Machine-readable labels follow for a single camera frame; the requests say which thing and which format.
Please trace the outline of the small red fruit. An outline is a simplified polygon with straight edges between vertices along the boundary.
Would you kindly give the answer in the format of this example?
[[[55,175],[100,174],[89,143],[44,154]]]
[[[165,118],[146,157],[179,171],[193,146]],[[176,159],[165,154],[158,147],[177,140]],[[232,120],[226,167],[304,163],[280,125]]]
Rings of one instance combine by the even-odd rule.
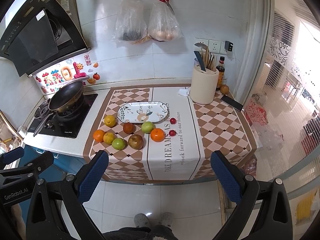
[[[170,123],[174,125],[174,124],[177,123],[177,120],[176,120],[175,118],[171,118],[171,119],[170,119]]]
[[[175,130],[170,130],[170,131],[169,131],[169,135],[170,135],[171,137],[174,137],[176,134],[177,134],[177,133],[176,133]]]

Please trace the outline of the yellow lemon back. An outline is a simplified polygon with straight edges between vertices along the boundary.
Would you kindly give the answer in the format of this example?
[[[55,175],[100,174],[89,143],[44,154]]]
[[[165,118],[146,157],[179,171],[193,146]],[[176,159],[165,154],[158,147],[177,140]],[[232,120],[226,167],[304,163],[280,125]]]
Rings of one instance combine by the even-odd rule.
[[[107,127],[114,127],[116,125],[116,119],[113,115],[106,115],[104,117],[104,124]]]

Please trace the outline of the yellow lemon front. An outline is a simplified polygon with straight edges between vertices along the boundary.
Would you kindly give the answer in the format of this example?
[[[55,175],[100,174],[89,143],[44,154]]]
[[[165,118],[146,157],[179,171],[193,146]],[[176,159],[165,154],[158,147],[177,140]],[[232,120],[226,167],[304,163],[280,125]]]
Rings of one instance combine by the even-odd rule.
[[[106,132],[103,136],[103,142],[112,145],[112,142],[114,141],[115,136],[112,132]]]

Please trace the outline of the brown russet apple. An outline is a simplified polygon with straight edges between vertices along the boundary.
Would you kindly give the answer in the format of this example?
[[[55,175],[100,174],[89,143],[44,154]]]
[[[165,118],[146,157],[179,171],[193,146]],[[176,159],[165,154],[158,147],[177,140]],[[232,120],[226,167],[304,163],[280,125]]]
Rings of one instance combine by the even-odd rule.
[[[135,150],[140,150],[144,145],[143,137],[138,134],[131,135],[128,139],[128,145]]]

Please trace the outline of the green apple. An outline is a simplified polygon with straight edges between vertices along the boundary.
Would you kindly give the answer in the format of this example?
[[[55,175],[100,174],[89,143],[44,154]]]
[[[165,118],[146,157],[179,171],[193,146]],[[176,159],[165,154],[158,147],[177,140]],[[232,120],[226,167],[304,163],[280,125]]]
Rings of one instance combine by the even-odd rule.
[[[112,147],[115,150],[121,151],[126,147],[126,142],[122,138],[116,138],[112,141]]]
[[[150,134],[154,128],[155,128],[155,125],[150,121],[146,121],[141,125],[141,130],[145,134]]]

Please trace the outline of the clear bag dark contents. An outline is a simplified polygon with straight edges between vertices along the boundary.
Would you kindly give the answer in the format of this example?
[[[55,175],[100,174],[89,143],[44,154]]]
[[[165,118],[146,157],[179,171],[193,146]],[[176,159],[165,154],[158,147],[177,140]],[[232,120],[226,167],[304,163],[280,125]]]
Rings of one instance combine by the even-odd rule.
[[[123,0],[114,26],[117,42],[143,43],[148,35],[144,21],[144,4],[140,0]]]

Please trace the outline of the dark red-orange fruit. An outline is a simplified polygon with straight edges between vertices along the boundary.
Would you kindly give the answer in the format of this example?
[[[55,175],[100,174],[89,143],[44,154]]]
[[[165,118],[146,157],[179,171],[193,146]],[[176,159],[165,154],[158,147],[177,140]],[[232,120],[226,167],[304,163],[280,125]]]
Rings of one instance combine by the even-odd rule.
[[[135,131],[135,126],[134,124],[130,123],[130,122],[126,122],[123,124],[123,131],[126,134],[132,134]]]

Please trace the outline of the orange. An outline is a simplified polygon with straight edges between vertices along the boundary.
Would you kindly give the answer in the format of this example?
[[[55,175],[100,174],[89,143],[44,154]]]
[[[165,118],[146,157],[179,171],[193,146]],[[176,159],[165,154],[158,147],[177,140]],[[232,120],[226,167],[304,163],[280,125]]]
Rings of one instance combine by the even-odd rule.
[[[165,139],[165,132],[160,128],[154,128],[150,132],[150,138],[154,142],[161,142],[161,141],[163,141]]]
[[[96,131],[94,131],[93,133],[93,139],[96,142],[103,142],[104,141],[104,135],[105,135],[105,131],[103,131],[102,129],[97,129]]]

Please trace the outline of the green apple front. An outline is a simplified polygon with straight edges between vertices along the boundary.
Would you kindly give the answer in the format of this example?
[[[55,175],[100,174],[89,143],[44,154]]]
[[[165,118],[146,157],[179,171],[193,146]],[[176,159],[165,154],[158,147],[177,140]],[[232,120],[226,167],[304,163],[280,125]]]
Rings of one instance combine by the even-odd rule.
[[[126,147],[126,142],[122,138],[116,138],[112,141],[112,147],[115,150],[121,151]]]

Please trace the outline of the green apple back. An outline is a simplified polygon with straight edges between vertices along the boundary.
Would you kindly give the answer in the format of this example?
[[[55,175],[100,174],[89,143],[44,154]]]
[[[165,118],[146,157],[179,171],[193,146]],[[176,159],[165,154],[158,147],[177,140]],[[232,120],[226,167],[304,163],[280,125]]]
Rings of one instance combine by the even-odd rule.
[[[150,121],[146,121],[141,125],[141,130],[145,134],[150,134],[154,128],[155,128],[155,125]]]

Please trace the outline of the small red fruit back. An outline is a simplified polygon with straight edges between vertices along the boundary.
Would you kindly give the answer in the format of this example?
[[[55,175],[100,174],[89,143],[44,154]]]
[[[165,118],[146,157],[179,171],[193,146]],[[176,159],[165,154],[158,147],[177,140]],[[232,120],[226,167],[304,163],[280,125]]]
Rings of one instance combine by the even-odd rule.
[[[177,123],[177,120],[176,120],[175,118],[171,118],[171,119],[170,119],[170,123],[174,125],[174,124]]]

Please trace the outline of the yellow lemon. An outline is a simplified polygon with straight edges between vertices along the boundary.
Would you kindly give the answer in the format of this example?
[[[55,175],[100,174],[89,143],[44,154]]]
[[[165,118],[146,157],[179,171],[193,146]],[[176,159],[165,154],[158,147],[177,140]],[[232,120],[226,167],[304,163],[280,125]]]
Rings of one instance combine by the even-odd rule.
[[[104,124],[107,127],[114,127],[116,125],[116,119],[113,115],[106,115],[104,117]]]
[[[112,142],[114,141],[115,136],[112,132],[106,132],[103,136],[103,142],[112,145]]]

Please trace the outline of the small red fruit front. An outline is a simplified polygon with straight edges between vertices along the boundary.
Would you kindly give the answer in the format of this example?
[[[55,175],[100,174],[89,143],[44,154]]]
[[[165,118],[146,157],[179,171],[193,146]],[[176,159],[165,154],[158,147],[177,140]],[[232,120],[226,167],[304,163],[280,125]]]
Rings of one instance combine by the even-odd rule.
[[[170,135],[171,137],[174,137],[176,134],[177,134],[177,133],[176,133],[175,130],[170,130],[170,131],[169,131],[169,135]]]

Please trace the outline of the floral oval ceramic plate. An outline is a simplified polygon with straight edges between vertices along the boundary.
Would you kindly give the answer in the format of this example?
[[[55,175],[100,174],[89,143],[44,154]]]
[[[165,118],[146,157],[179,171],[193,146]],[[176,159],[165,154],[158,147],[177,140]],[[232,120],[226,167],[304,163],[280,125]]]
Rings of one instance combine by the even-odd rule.
[[[119,108],[117,118],[123,123],[142,124],[146,121],[156,123],[166,118],[168,113],[168,106],[159,101],[131,102]]]

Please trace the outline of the black frying pan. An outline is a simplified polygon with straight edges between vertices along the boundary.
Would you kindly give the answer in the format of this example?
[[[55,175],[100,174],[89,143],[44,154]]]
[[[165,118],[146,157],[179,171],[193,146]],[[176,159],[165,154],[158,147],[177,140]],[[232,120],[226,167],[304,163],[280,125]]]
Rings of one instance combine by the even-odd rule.
[[[83,96],[83,92],[84,83],[82,80],[74,80],[61,87],[50,99],[48,114],[35,129],[33,137],[40,133],[47,121],[54,115],[65,117],[72,114],[82,104],[80,98]]]

